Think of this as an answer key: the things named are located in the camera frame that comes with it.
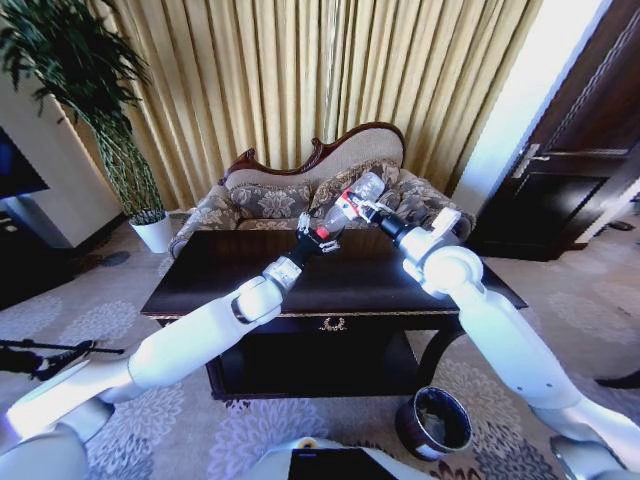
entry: gold curtain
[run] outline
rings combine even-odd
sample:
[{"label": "gold curtain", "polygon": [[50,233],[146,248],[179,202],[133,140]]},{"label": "gold curtain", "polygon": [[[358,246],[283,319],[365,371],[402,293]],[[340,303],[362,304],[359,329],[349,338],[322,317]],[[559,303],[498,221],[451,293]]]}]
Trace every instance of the gold curtain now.
[{"label": "gold curtain", "polygon": [[250,147],[293,168],[312,137],[374,120],[405,134],[405,168],[451,191],[540,3],[115,0],[115,17],[93,5],[149,64],[128,113],[173,209]]}]

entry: carved table leg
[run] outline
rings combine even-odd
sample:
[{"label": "carved table leg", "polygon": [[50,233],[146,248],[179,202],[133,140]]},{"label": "carved table leg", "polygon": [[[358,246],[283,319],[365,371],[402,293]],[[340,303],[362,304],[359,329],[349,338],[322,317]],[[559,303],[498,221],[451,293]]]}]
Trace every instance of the carved table leg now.
[{"label": "carved table leg", "polygon": [[457,321],[451,326],[438,330],[427,344],[420,359],[416,385],[418,388],[431,384],[442,354],[456,338],[462,335],[464,330]]},{"label": "carved table leg", "polygon": [[626,377],[596,379],[596,382],[609,388],[640,388],[640,370]]}]

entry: potted plant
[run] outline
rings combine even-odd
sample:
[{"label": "potted plant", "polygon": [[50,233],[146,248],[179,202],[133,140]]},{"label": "potted plant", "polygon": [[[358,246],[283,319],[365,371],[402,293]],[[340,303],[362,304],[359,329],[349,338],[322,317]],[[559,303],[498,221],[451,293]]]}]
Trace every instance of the potted plant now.
[{"label": "potted plant", "polygon": [[91,127],[129,222],[153,252],[166,252],[169,218],[123,111],[123,104],[139,101],[127,82],[148,82],[144,61],[85,0],[0,0],[0,16],[7,24],[0,56],[14,88],[34,75],[42,83],[33,93],[40,113],[44,98],[53,95]]}]

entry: table drawer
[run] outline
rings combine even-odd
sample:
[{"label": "table drawer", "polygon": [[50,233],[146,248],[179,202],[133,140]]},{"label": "table drawer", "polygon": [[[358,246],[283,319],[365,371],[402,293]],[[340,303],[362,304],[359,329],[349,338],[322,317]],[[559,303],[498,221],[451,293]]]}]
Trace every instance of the table drawer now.
[{"label": "table drawer", "polygon": [[[154,316],[161,326],[176,321],[176,316]],[[326,313],[282,315],[251,332],[256,334],[311,333],[339,334],[358,330],[440,330],[457,323],[458,312],[388,312],[388,313]]]}]

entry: dark wooden coffee table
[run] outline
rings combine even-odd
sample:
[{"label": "dark wooden coffee table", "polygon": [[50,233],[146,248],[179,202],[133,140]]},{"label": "dark wooden coffee table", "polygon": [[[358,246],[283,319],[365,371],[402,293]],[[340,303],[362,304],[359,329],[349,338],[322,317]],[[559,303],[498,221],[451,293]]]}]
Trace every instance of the dark wooden coffee table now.
[{"label": "dark wooden coffee table", "polygon": [[[292,231],[196,232],[142,313],[174,321],[259,275],[295,241]],[[431,382],[464,333],[455,304],[424,293],[380,231],[347,230],[340,243],[309,262],[279,317],[207,365],[214,398],[408,395]],[[484,283],[527,306],[486,265]],[[420,362],[406,330],[438,331]]]}]

